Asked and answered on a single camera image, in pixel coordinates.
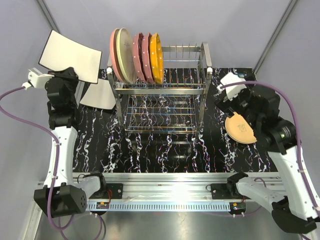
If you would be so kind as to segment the beige tan round plate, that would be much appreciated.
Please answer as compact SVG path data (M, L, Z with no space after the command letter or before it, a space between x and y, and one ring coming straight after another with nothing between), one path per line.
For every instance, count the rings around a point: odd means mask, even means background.
M233 116L225 119L224 126L227 134L238 143L248 145L257 142L251 126L236 112L233 113Z

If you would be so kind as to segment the square black-rimmed plate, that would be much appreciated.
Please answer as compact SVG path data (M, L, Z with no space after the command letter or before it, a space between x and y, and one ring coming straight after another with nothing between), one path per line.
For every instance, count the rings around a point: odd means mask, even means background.
M97 84L102 52L52 30L47 38L38 64L58 72L71 67L82 82Z
M98 79L97 84L90 84L80 104L103 110L112 110L116 100L108 80Z

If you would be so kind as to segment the yellow dotted plate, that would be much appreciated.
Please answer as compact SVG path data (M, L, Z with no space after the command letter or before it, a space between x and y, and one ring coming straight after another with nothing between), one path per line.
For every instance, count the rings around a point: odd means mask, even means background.
M156 84L164 80L164 57L159 34L153 34L149 41L150 66Z

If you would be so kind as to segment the teal-rimmed lettered plate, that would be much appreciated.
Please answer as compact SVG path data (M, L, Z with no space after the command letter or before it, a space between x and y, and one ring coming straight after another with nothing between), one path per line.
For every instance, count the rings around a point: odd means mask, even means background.
M238 73L237 76L239 78L245 79L247 77L247 74L246 73Z

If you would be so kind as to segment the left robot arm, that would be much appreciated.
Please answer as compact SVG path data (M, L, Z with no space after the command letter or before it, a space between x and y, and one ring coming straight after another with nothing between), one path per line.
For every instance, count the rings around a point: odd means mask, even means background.
M75 97L79 78L72 67L49 71L44 84L48 102L49 134L52 137L49 168L43 187L34 191L34 201L49 218L82 214L87 201L101 199L108 187L102 173L91 172L73 180L74 147L78 135L79 111Z

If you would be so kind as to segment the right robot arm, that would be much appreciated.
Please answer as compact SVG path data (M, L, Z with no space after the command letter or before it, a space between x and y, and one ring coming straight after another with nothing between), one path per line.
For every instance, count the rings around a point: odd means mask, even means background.
M276 193L240 172L227 179L228 196L255 201L286 233L314 231L320 221L320 198L303 161L298 119L288 97L271 85L253 81L221 84L218 91L215 105L228 117L239 114L244 118L276 166L286 190L285 195Z

